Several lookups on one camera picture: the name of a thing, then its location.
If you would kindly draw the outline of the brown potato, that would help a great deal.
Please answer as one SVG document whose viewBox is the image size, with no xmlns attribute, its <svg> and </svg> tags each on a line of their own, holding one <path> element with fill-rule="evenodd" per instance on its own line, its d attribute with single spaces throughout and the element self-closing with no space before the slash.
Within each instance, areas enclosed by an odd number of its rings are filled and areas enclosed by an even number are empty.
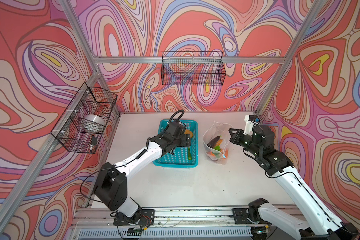
<svg viewBox="0 0 360 240">
<path fill-rule="evenodd" d="M 185 134 L 189 134 L 189 135 L 190 135 L 190 138 L 192 138 L 193 135 L 194 135 L 193 132 L 190 131 L 190 130 L 188 130 L 188 129 L 185 130 Z"/>
</svg>

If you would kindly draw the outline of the green chili pepper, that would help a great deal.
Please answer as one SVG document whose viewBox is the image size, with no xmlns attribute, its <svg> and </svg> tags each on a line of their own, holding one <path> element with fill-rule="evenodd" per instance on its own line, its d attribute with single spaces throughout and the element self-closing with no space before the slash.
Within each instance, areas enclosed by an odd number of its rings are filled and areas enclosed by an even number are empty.
<svg viewBox="0 0 360 240">
<path fill-rule="evenodd" d="M 189 161 L 192 161 L 192 160 L 193 160 L 192 152 L 191 152 L 191 148 L 190 148 L 190 147 L 188 147 L 188 160 L 189 160 Z"/>
</svg>

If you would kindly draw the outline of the orange carrot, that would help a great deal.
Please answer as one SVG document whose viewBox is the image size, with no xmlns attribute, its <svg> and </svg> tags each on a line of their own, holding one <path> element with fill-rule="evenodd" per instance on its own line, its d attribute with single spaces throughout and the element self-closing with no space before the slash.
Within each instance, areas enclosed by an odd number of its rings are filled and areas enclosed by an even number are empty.
<svg viewBox="0 0 360 240">
<path fill-rule="evenodd" d="M 220 152 L 217 153 L 217 152 L 212 152 L 212 151 L 207 152 L 207 154 L 210 155 L 210 156 L 216 157 L 216 158 L 219 158 L 220 155 L 221 155 Z"/>
</svg>

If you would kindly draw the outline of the clear zip top bag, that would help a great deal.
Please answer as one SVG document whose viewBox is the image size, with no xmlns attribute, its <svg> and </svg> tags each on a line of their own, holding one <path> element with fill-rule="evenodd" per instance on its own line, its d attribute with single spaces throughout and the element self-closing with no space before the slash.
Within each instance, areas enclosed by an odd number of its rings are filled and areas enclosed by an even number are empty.
<svg viewBox="0 0 360 240">
<path fill-rule="evenodd" d="M 232 128 L 230 124 L 214 122 L 203 135 L 206 156 L 214 163 L 224 165 L 228 161 L 232 145 L 230 128 Z"/>
</svg>

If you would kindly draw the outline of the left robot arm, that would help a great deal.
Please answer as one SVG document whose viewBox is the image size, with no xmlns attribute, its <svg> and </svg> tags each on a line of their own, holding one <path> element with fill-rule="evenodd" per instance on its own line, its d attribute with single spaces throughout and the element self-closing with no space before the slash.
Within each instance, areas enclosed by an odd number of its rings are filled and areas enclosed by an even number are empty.
<svg viewBox="0 0 360 240">
<path fill-rule="evenodd" d="M 176 148 L 189 147 L 191 137 L 180 118 L 170 119 L 158 135 L 148 138 L 145 147 L 116 164 L 105 163 L 98 173 L 93 194 L 112 212 L 122 213 L 135 222 L 141 207 L 129 196 L 128 181 L 153 161 L 174 154 Z"/>
</svg>

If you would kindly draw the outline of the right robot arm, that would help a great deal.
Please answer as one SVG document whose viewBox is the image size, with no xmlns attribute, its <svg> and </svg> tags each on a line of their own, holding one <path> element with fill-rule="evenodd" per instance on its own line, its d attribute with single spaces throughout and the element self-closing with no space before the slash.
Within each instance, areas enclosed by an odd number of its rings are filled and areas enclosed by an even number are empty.
<svg viewBox="0 0 360 240">
<path fill-rule="evenodd" d="M 268 126 L 253 126 L 251 135 L 241 129 L 229 129 L 229 133 L 230 142 L 241 146 L 244 154 L 264 170 L 265 176 L 284 189 L 305 218 L 299 220 L 259 198 L 248 205 L 249 222 L 271 223 L 295 240 L 354 240 L 360 235 L 352 223 L 344 223 L 320 200 L 287 155 L 275 149 L 275 134 Z"/>
</svg>

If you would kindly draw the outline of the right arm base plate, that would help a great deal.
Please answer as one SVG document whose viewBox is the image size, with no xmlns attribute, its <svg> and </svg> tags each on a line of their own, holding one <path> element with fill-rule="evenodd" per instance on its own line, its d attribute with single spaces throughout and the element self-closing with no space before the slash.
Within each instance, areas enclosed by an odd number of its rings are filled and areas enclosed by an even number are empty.
<svg viewBox="0 0 360 240">
<path fill-rule="evenodd" d="M 231 218 L 234 219 L 235 224 L 253 224 L 253 225 L 261 225 L 267 224 L 272 225 L 272 223 L 263 220 L 260 217 L 260 214 L 254 208 L 234 208 L 232 209 Z"/>
</svg>

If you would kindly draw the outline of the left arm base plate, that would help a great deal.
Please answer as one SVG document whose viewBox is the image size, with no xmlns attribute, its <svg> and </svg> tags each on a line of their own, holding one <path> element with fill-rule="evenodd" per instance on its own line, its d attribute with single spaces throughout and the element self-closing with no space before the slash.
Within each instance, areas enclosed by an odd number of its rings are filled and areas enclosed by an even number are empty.
<svg viewBox="0 0 360 240">
<path fill-rule="evenodd" d="M 132 217 L 127 217 L 120 212 L 112 212 L 110 216 L 114 218 L 115 226 L 150 226 L 154 223 L 155 210 L 154 209 L 142 209 L 138 210 Z"/>
</svg>

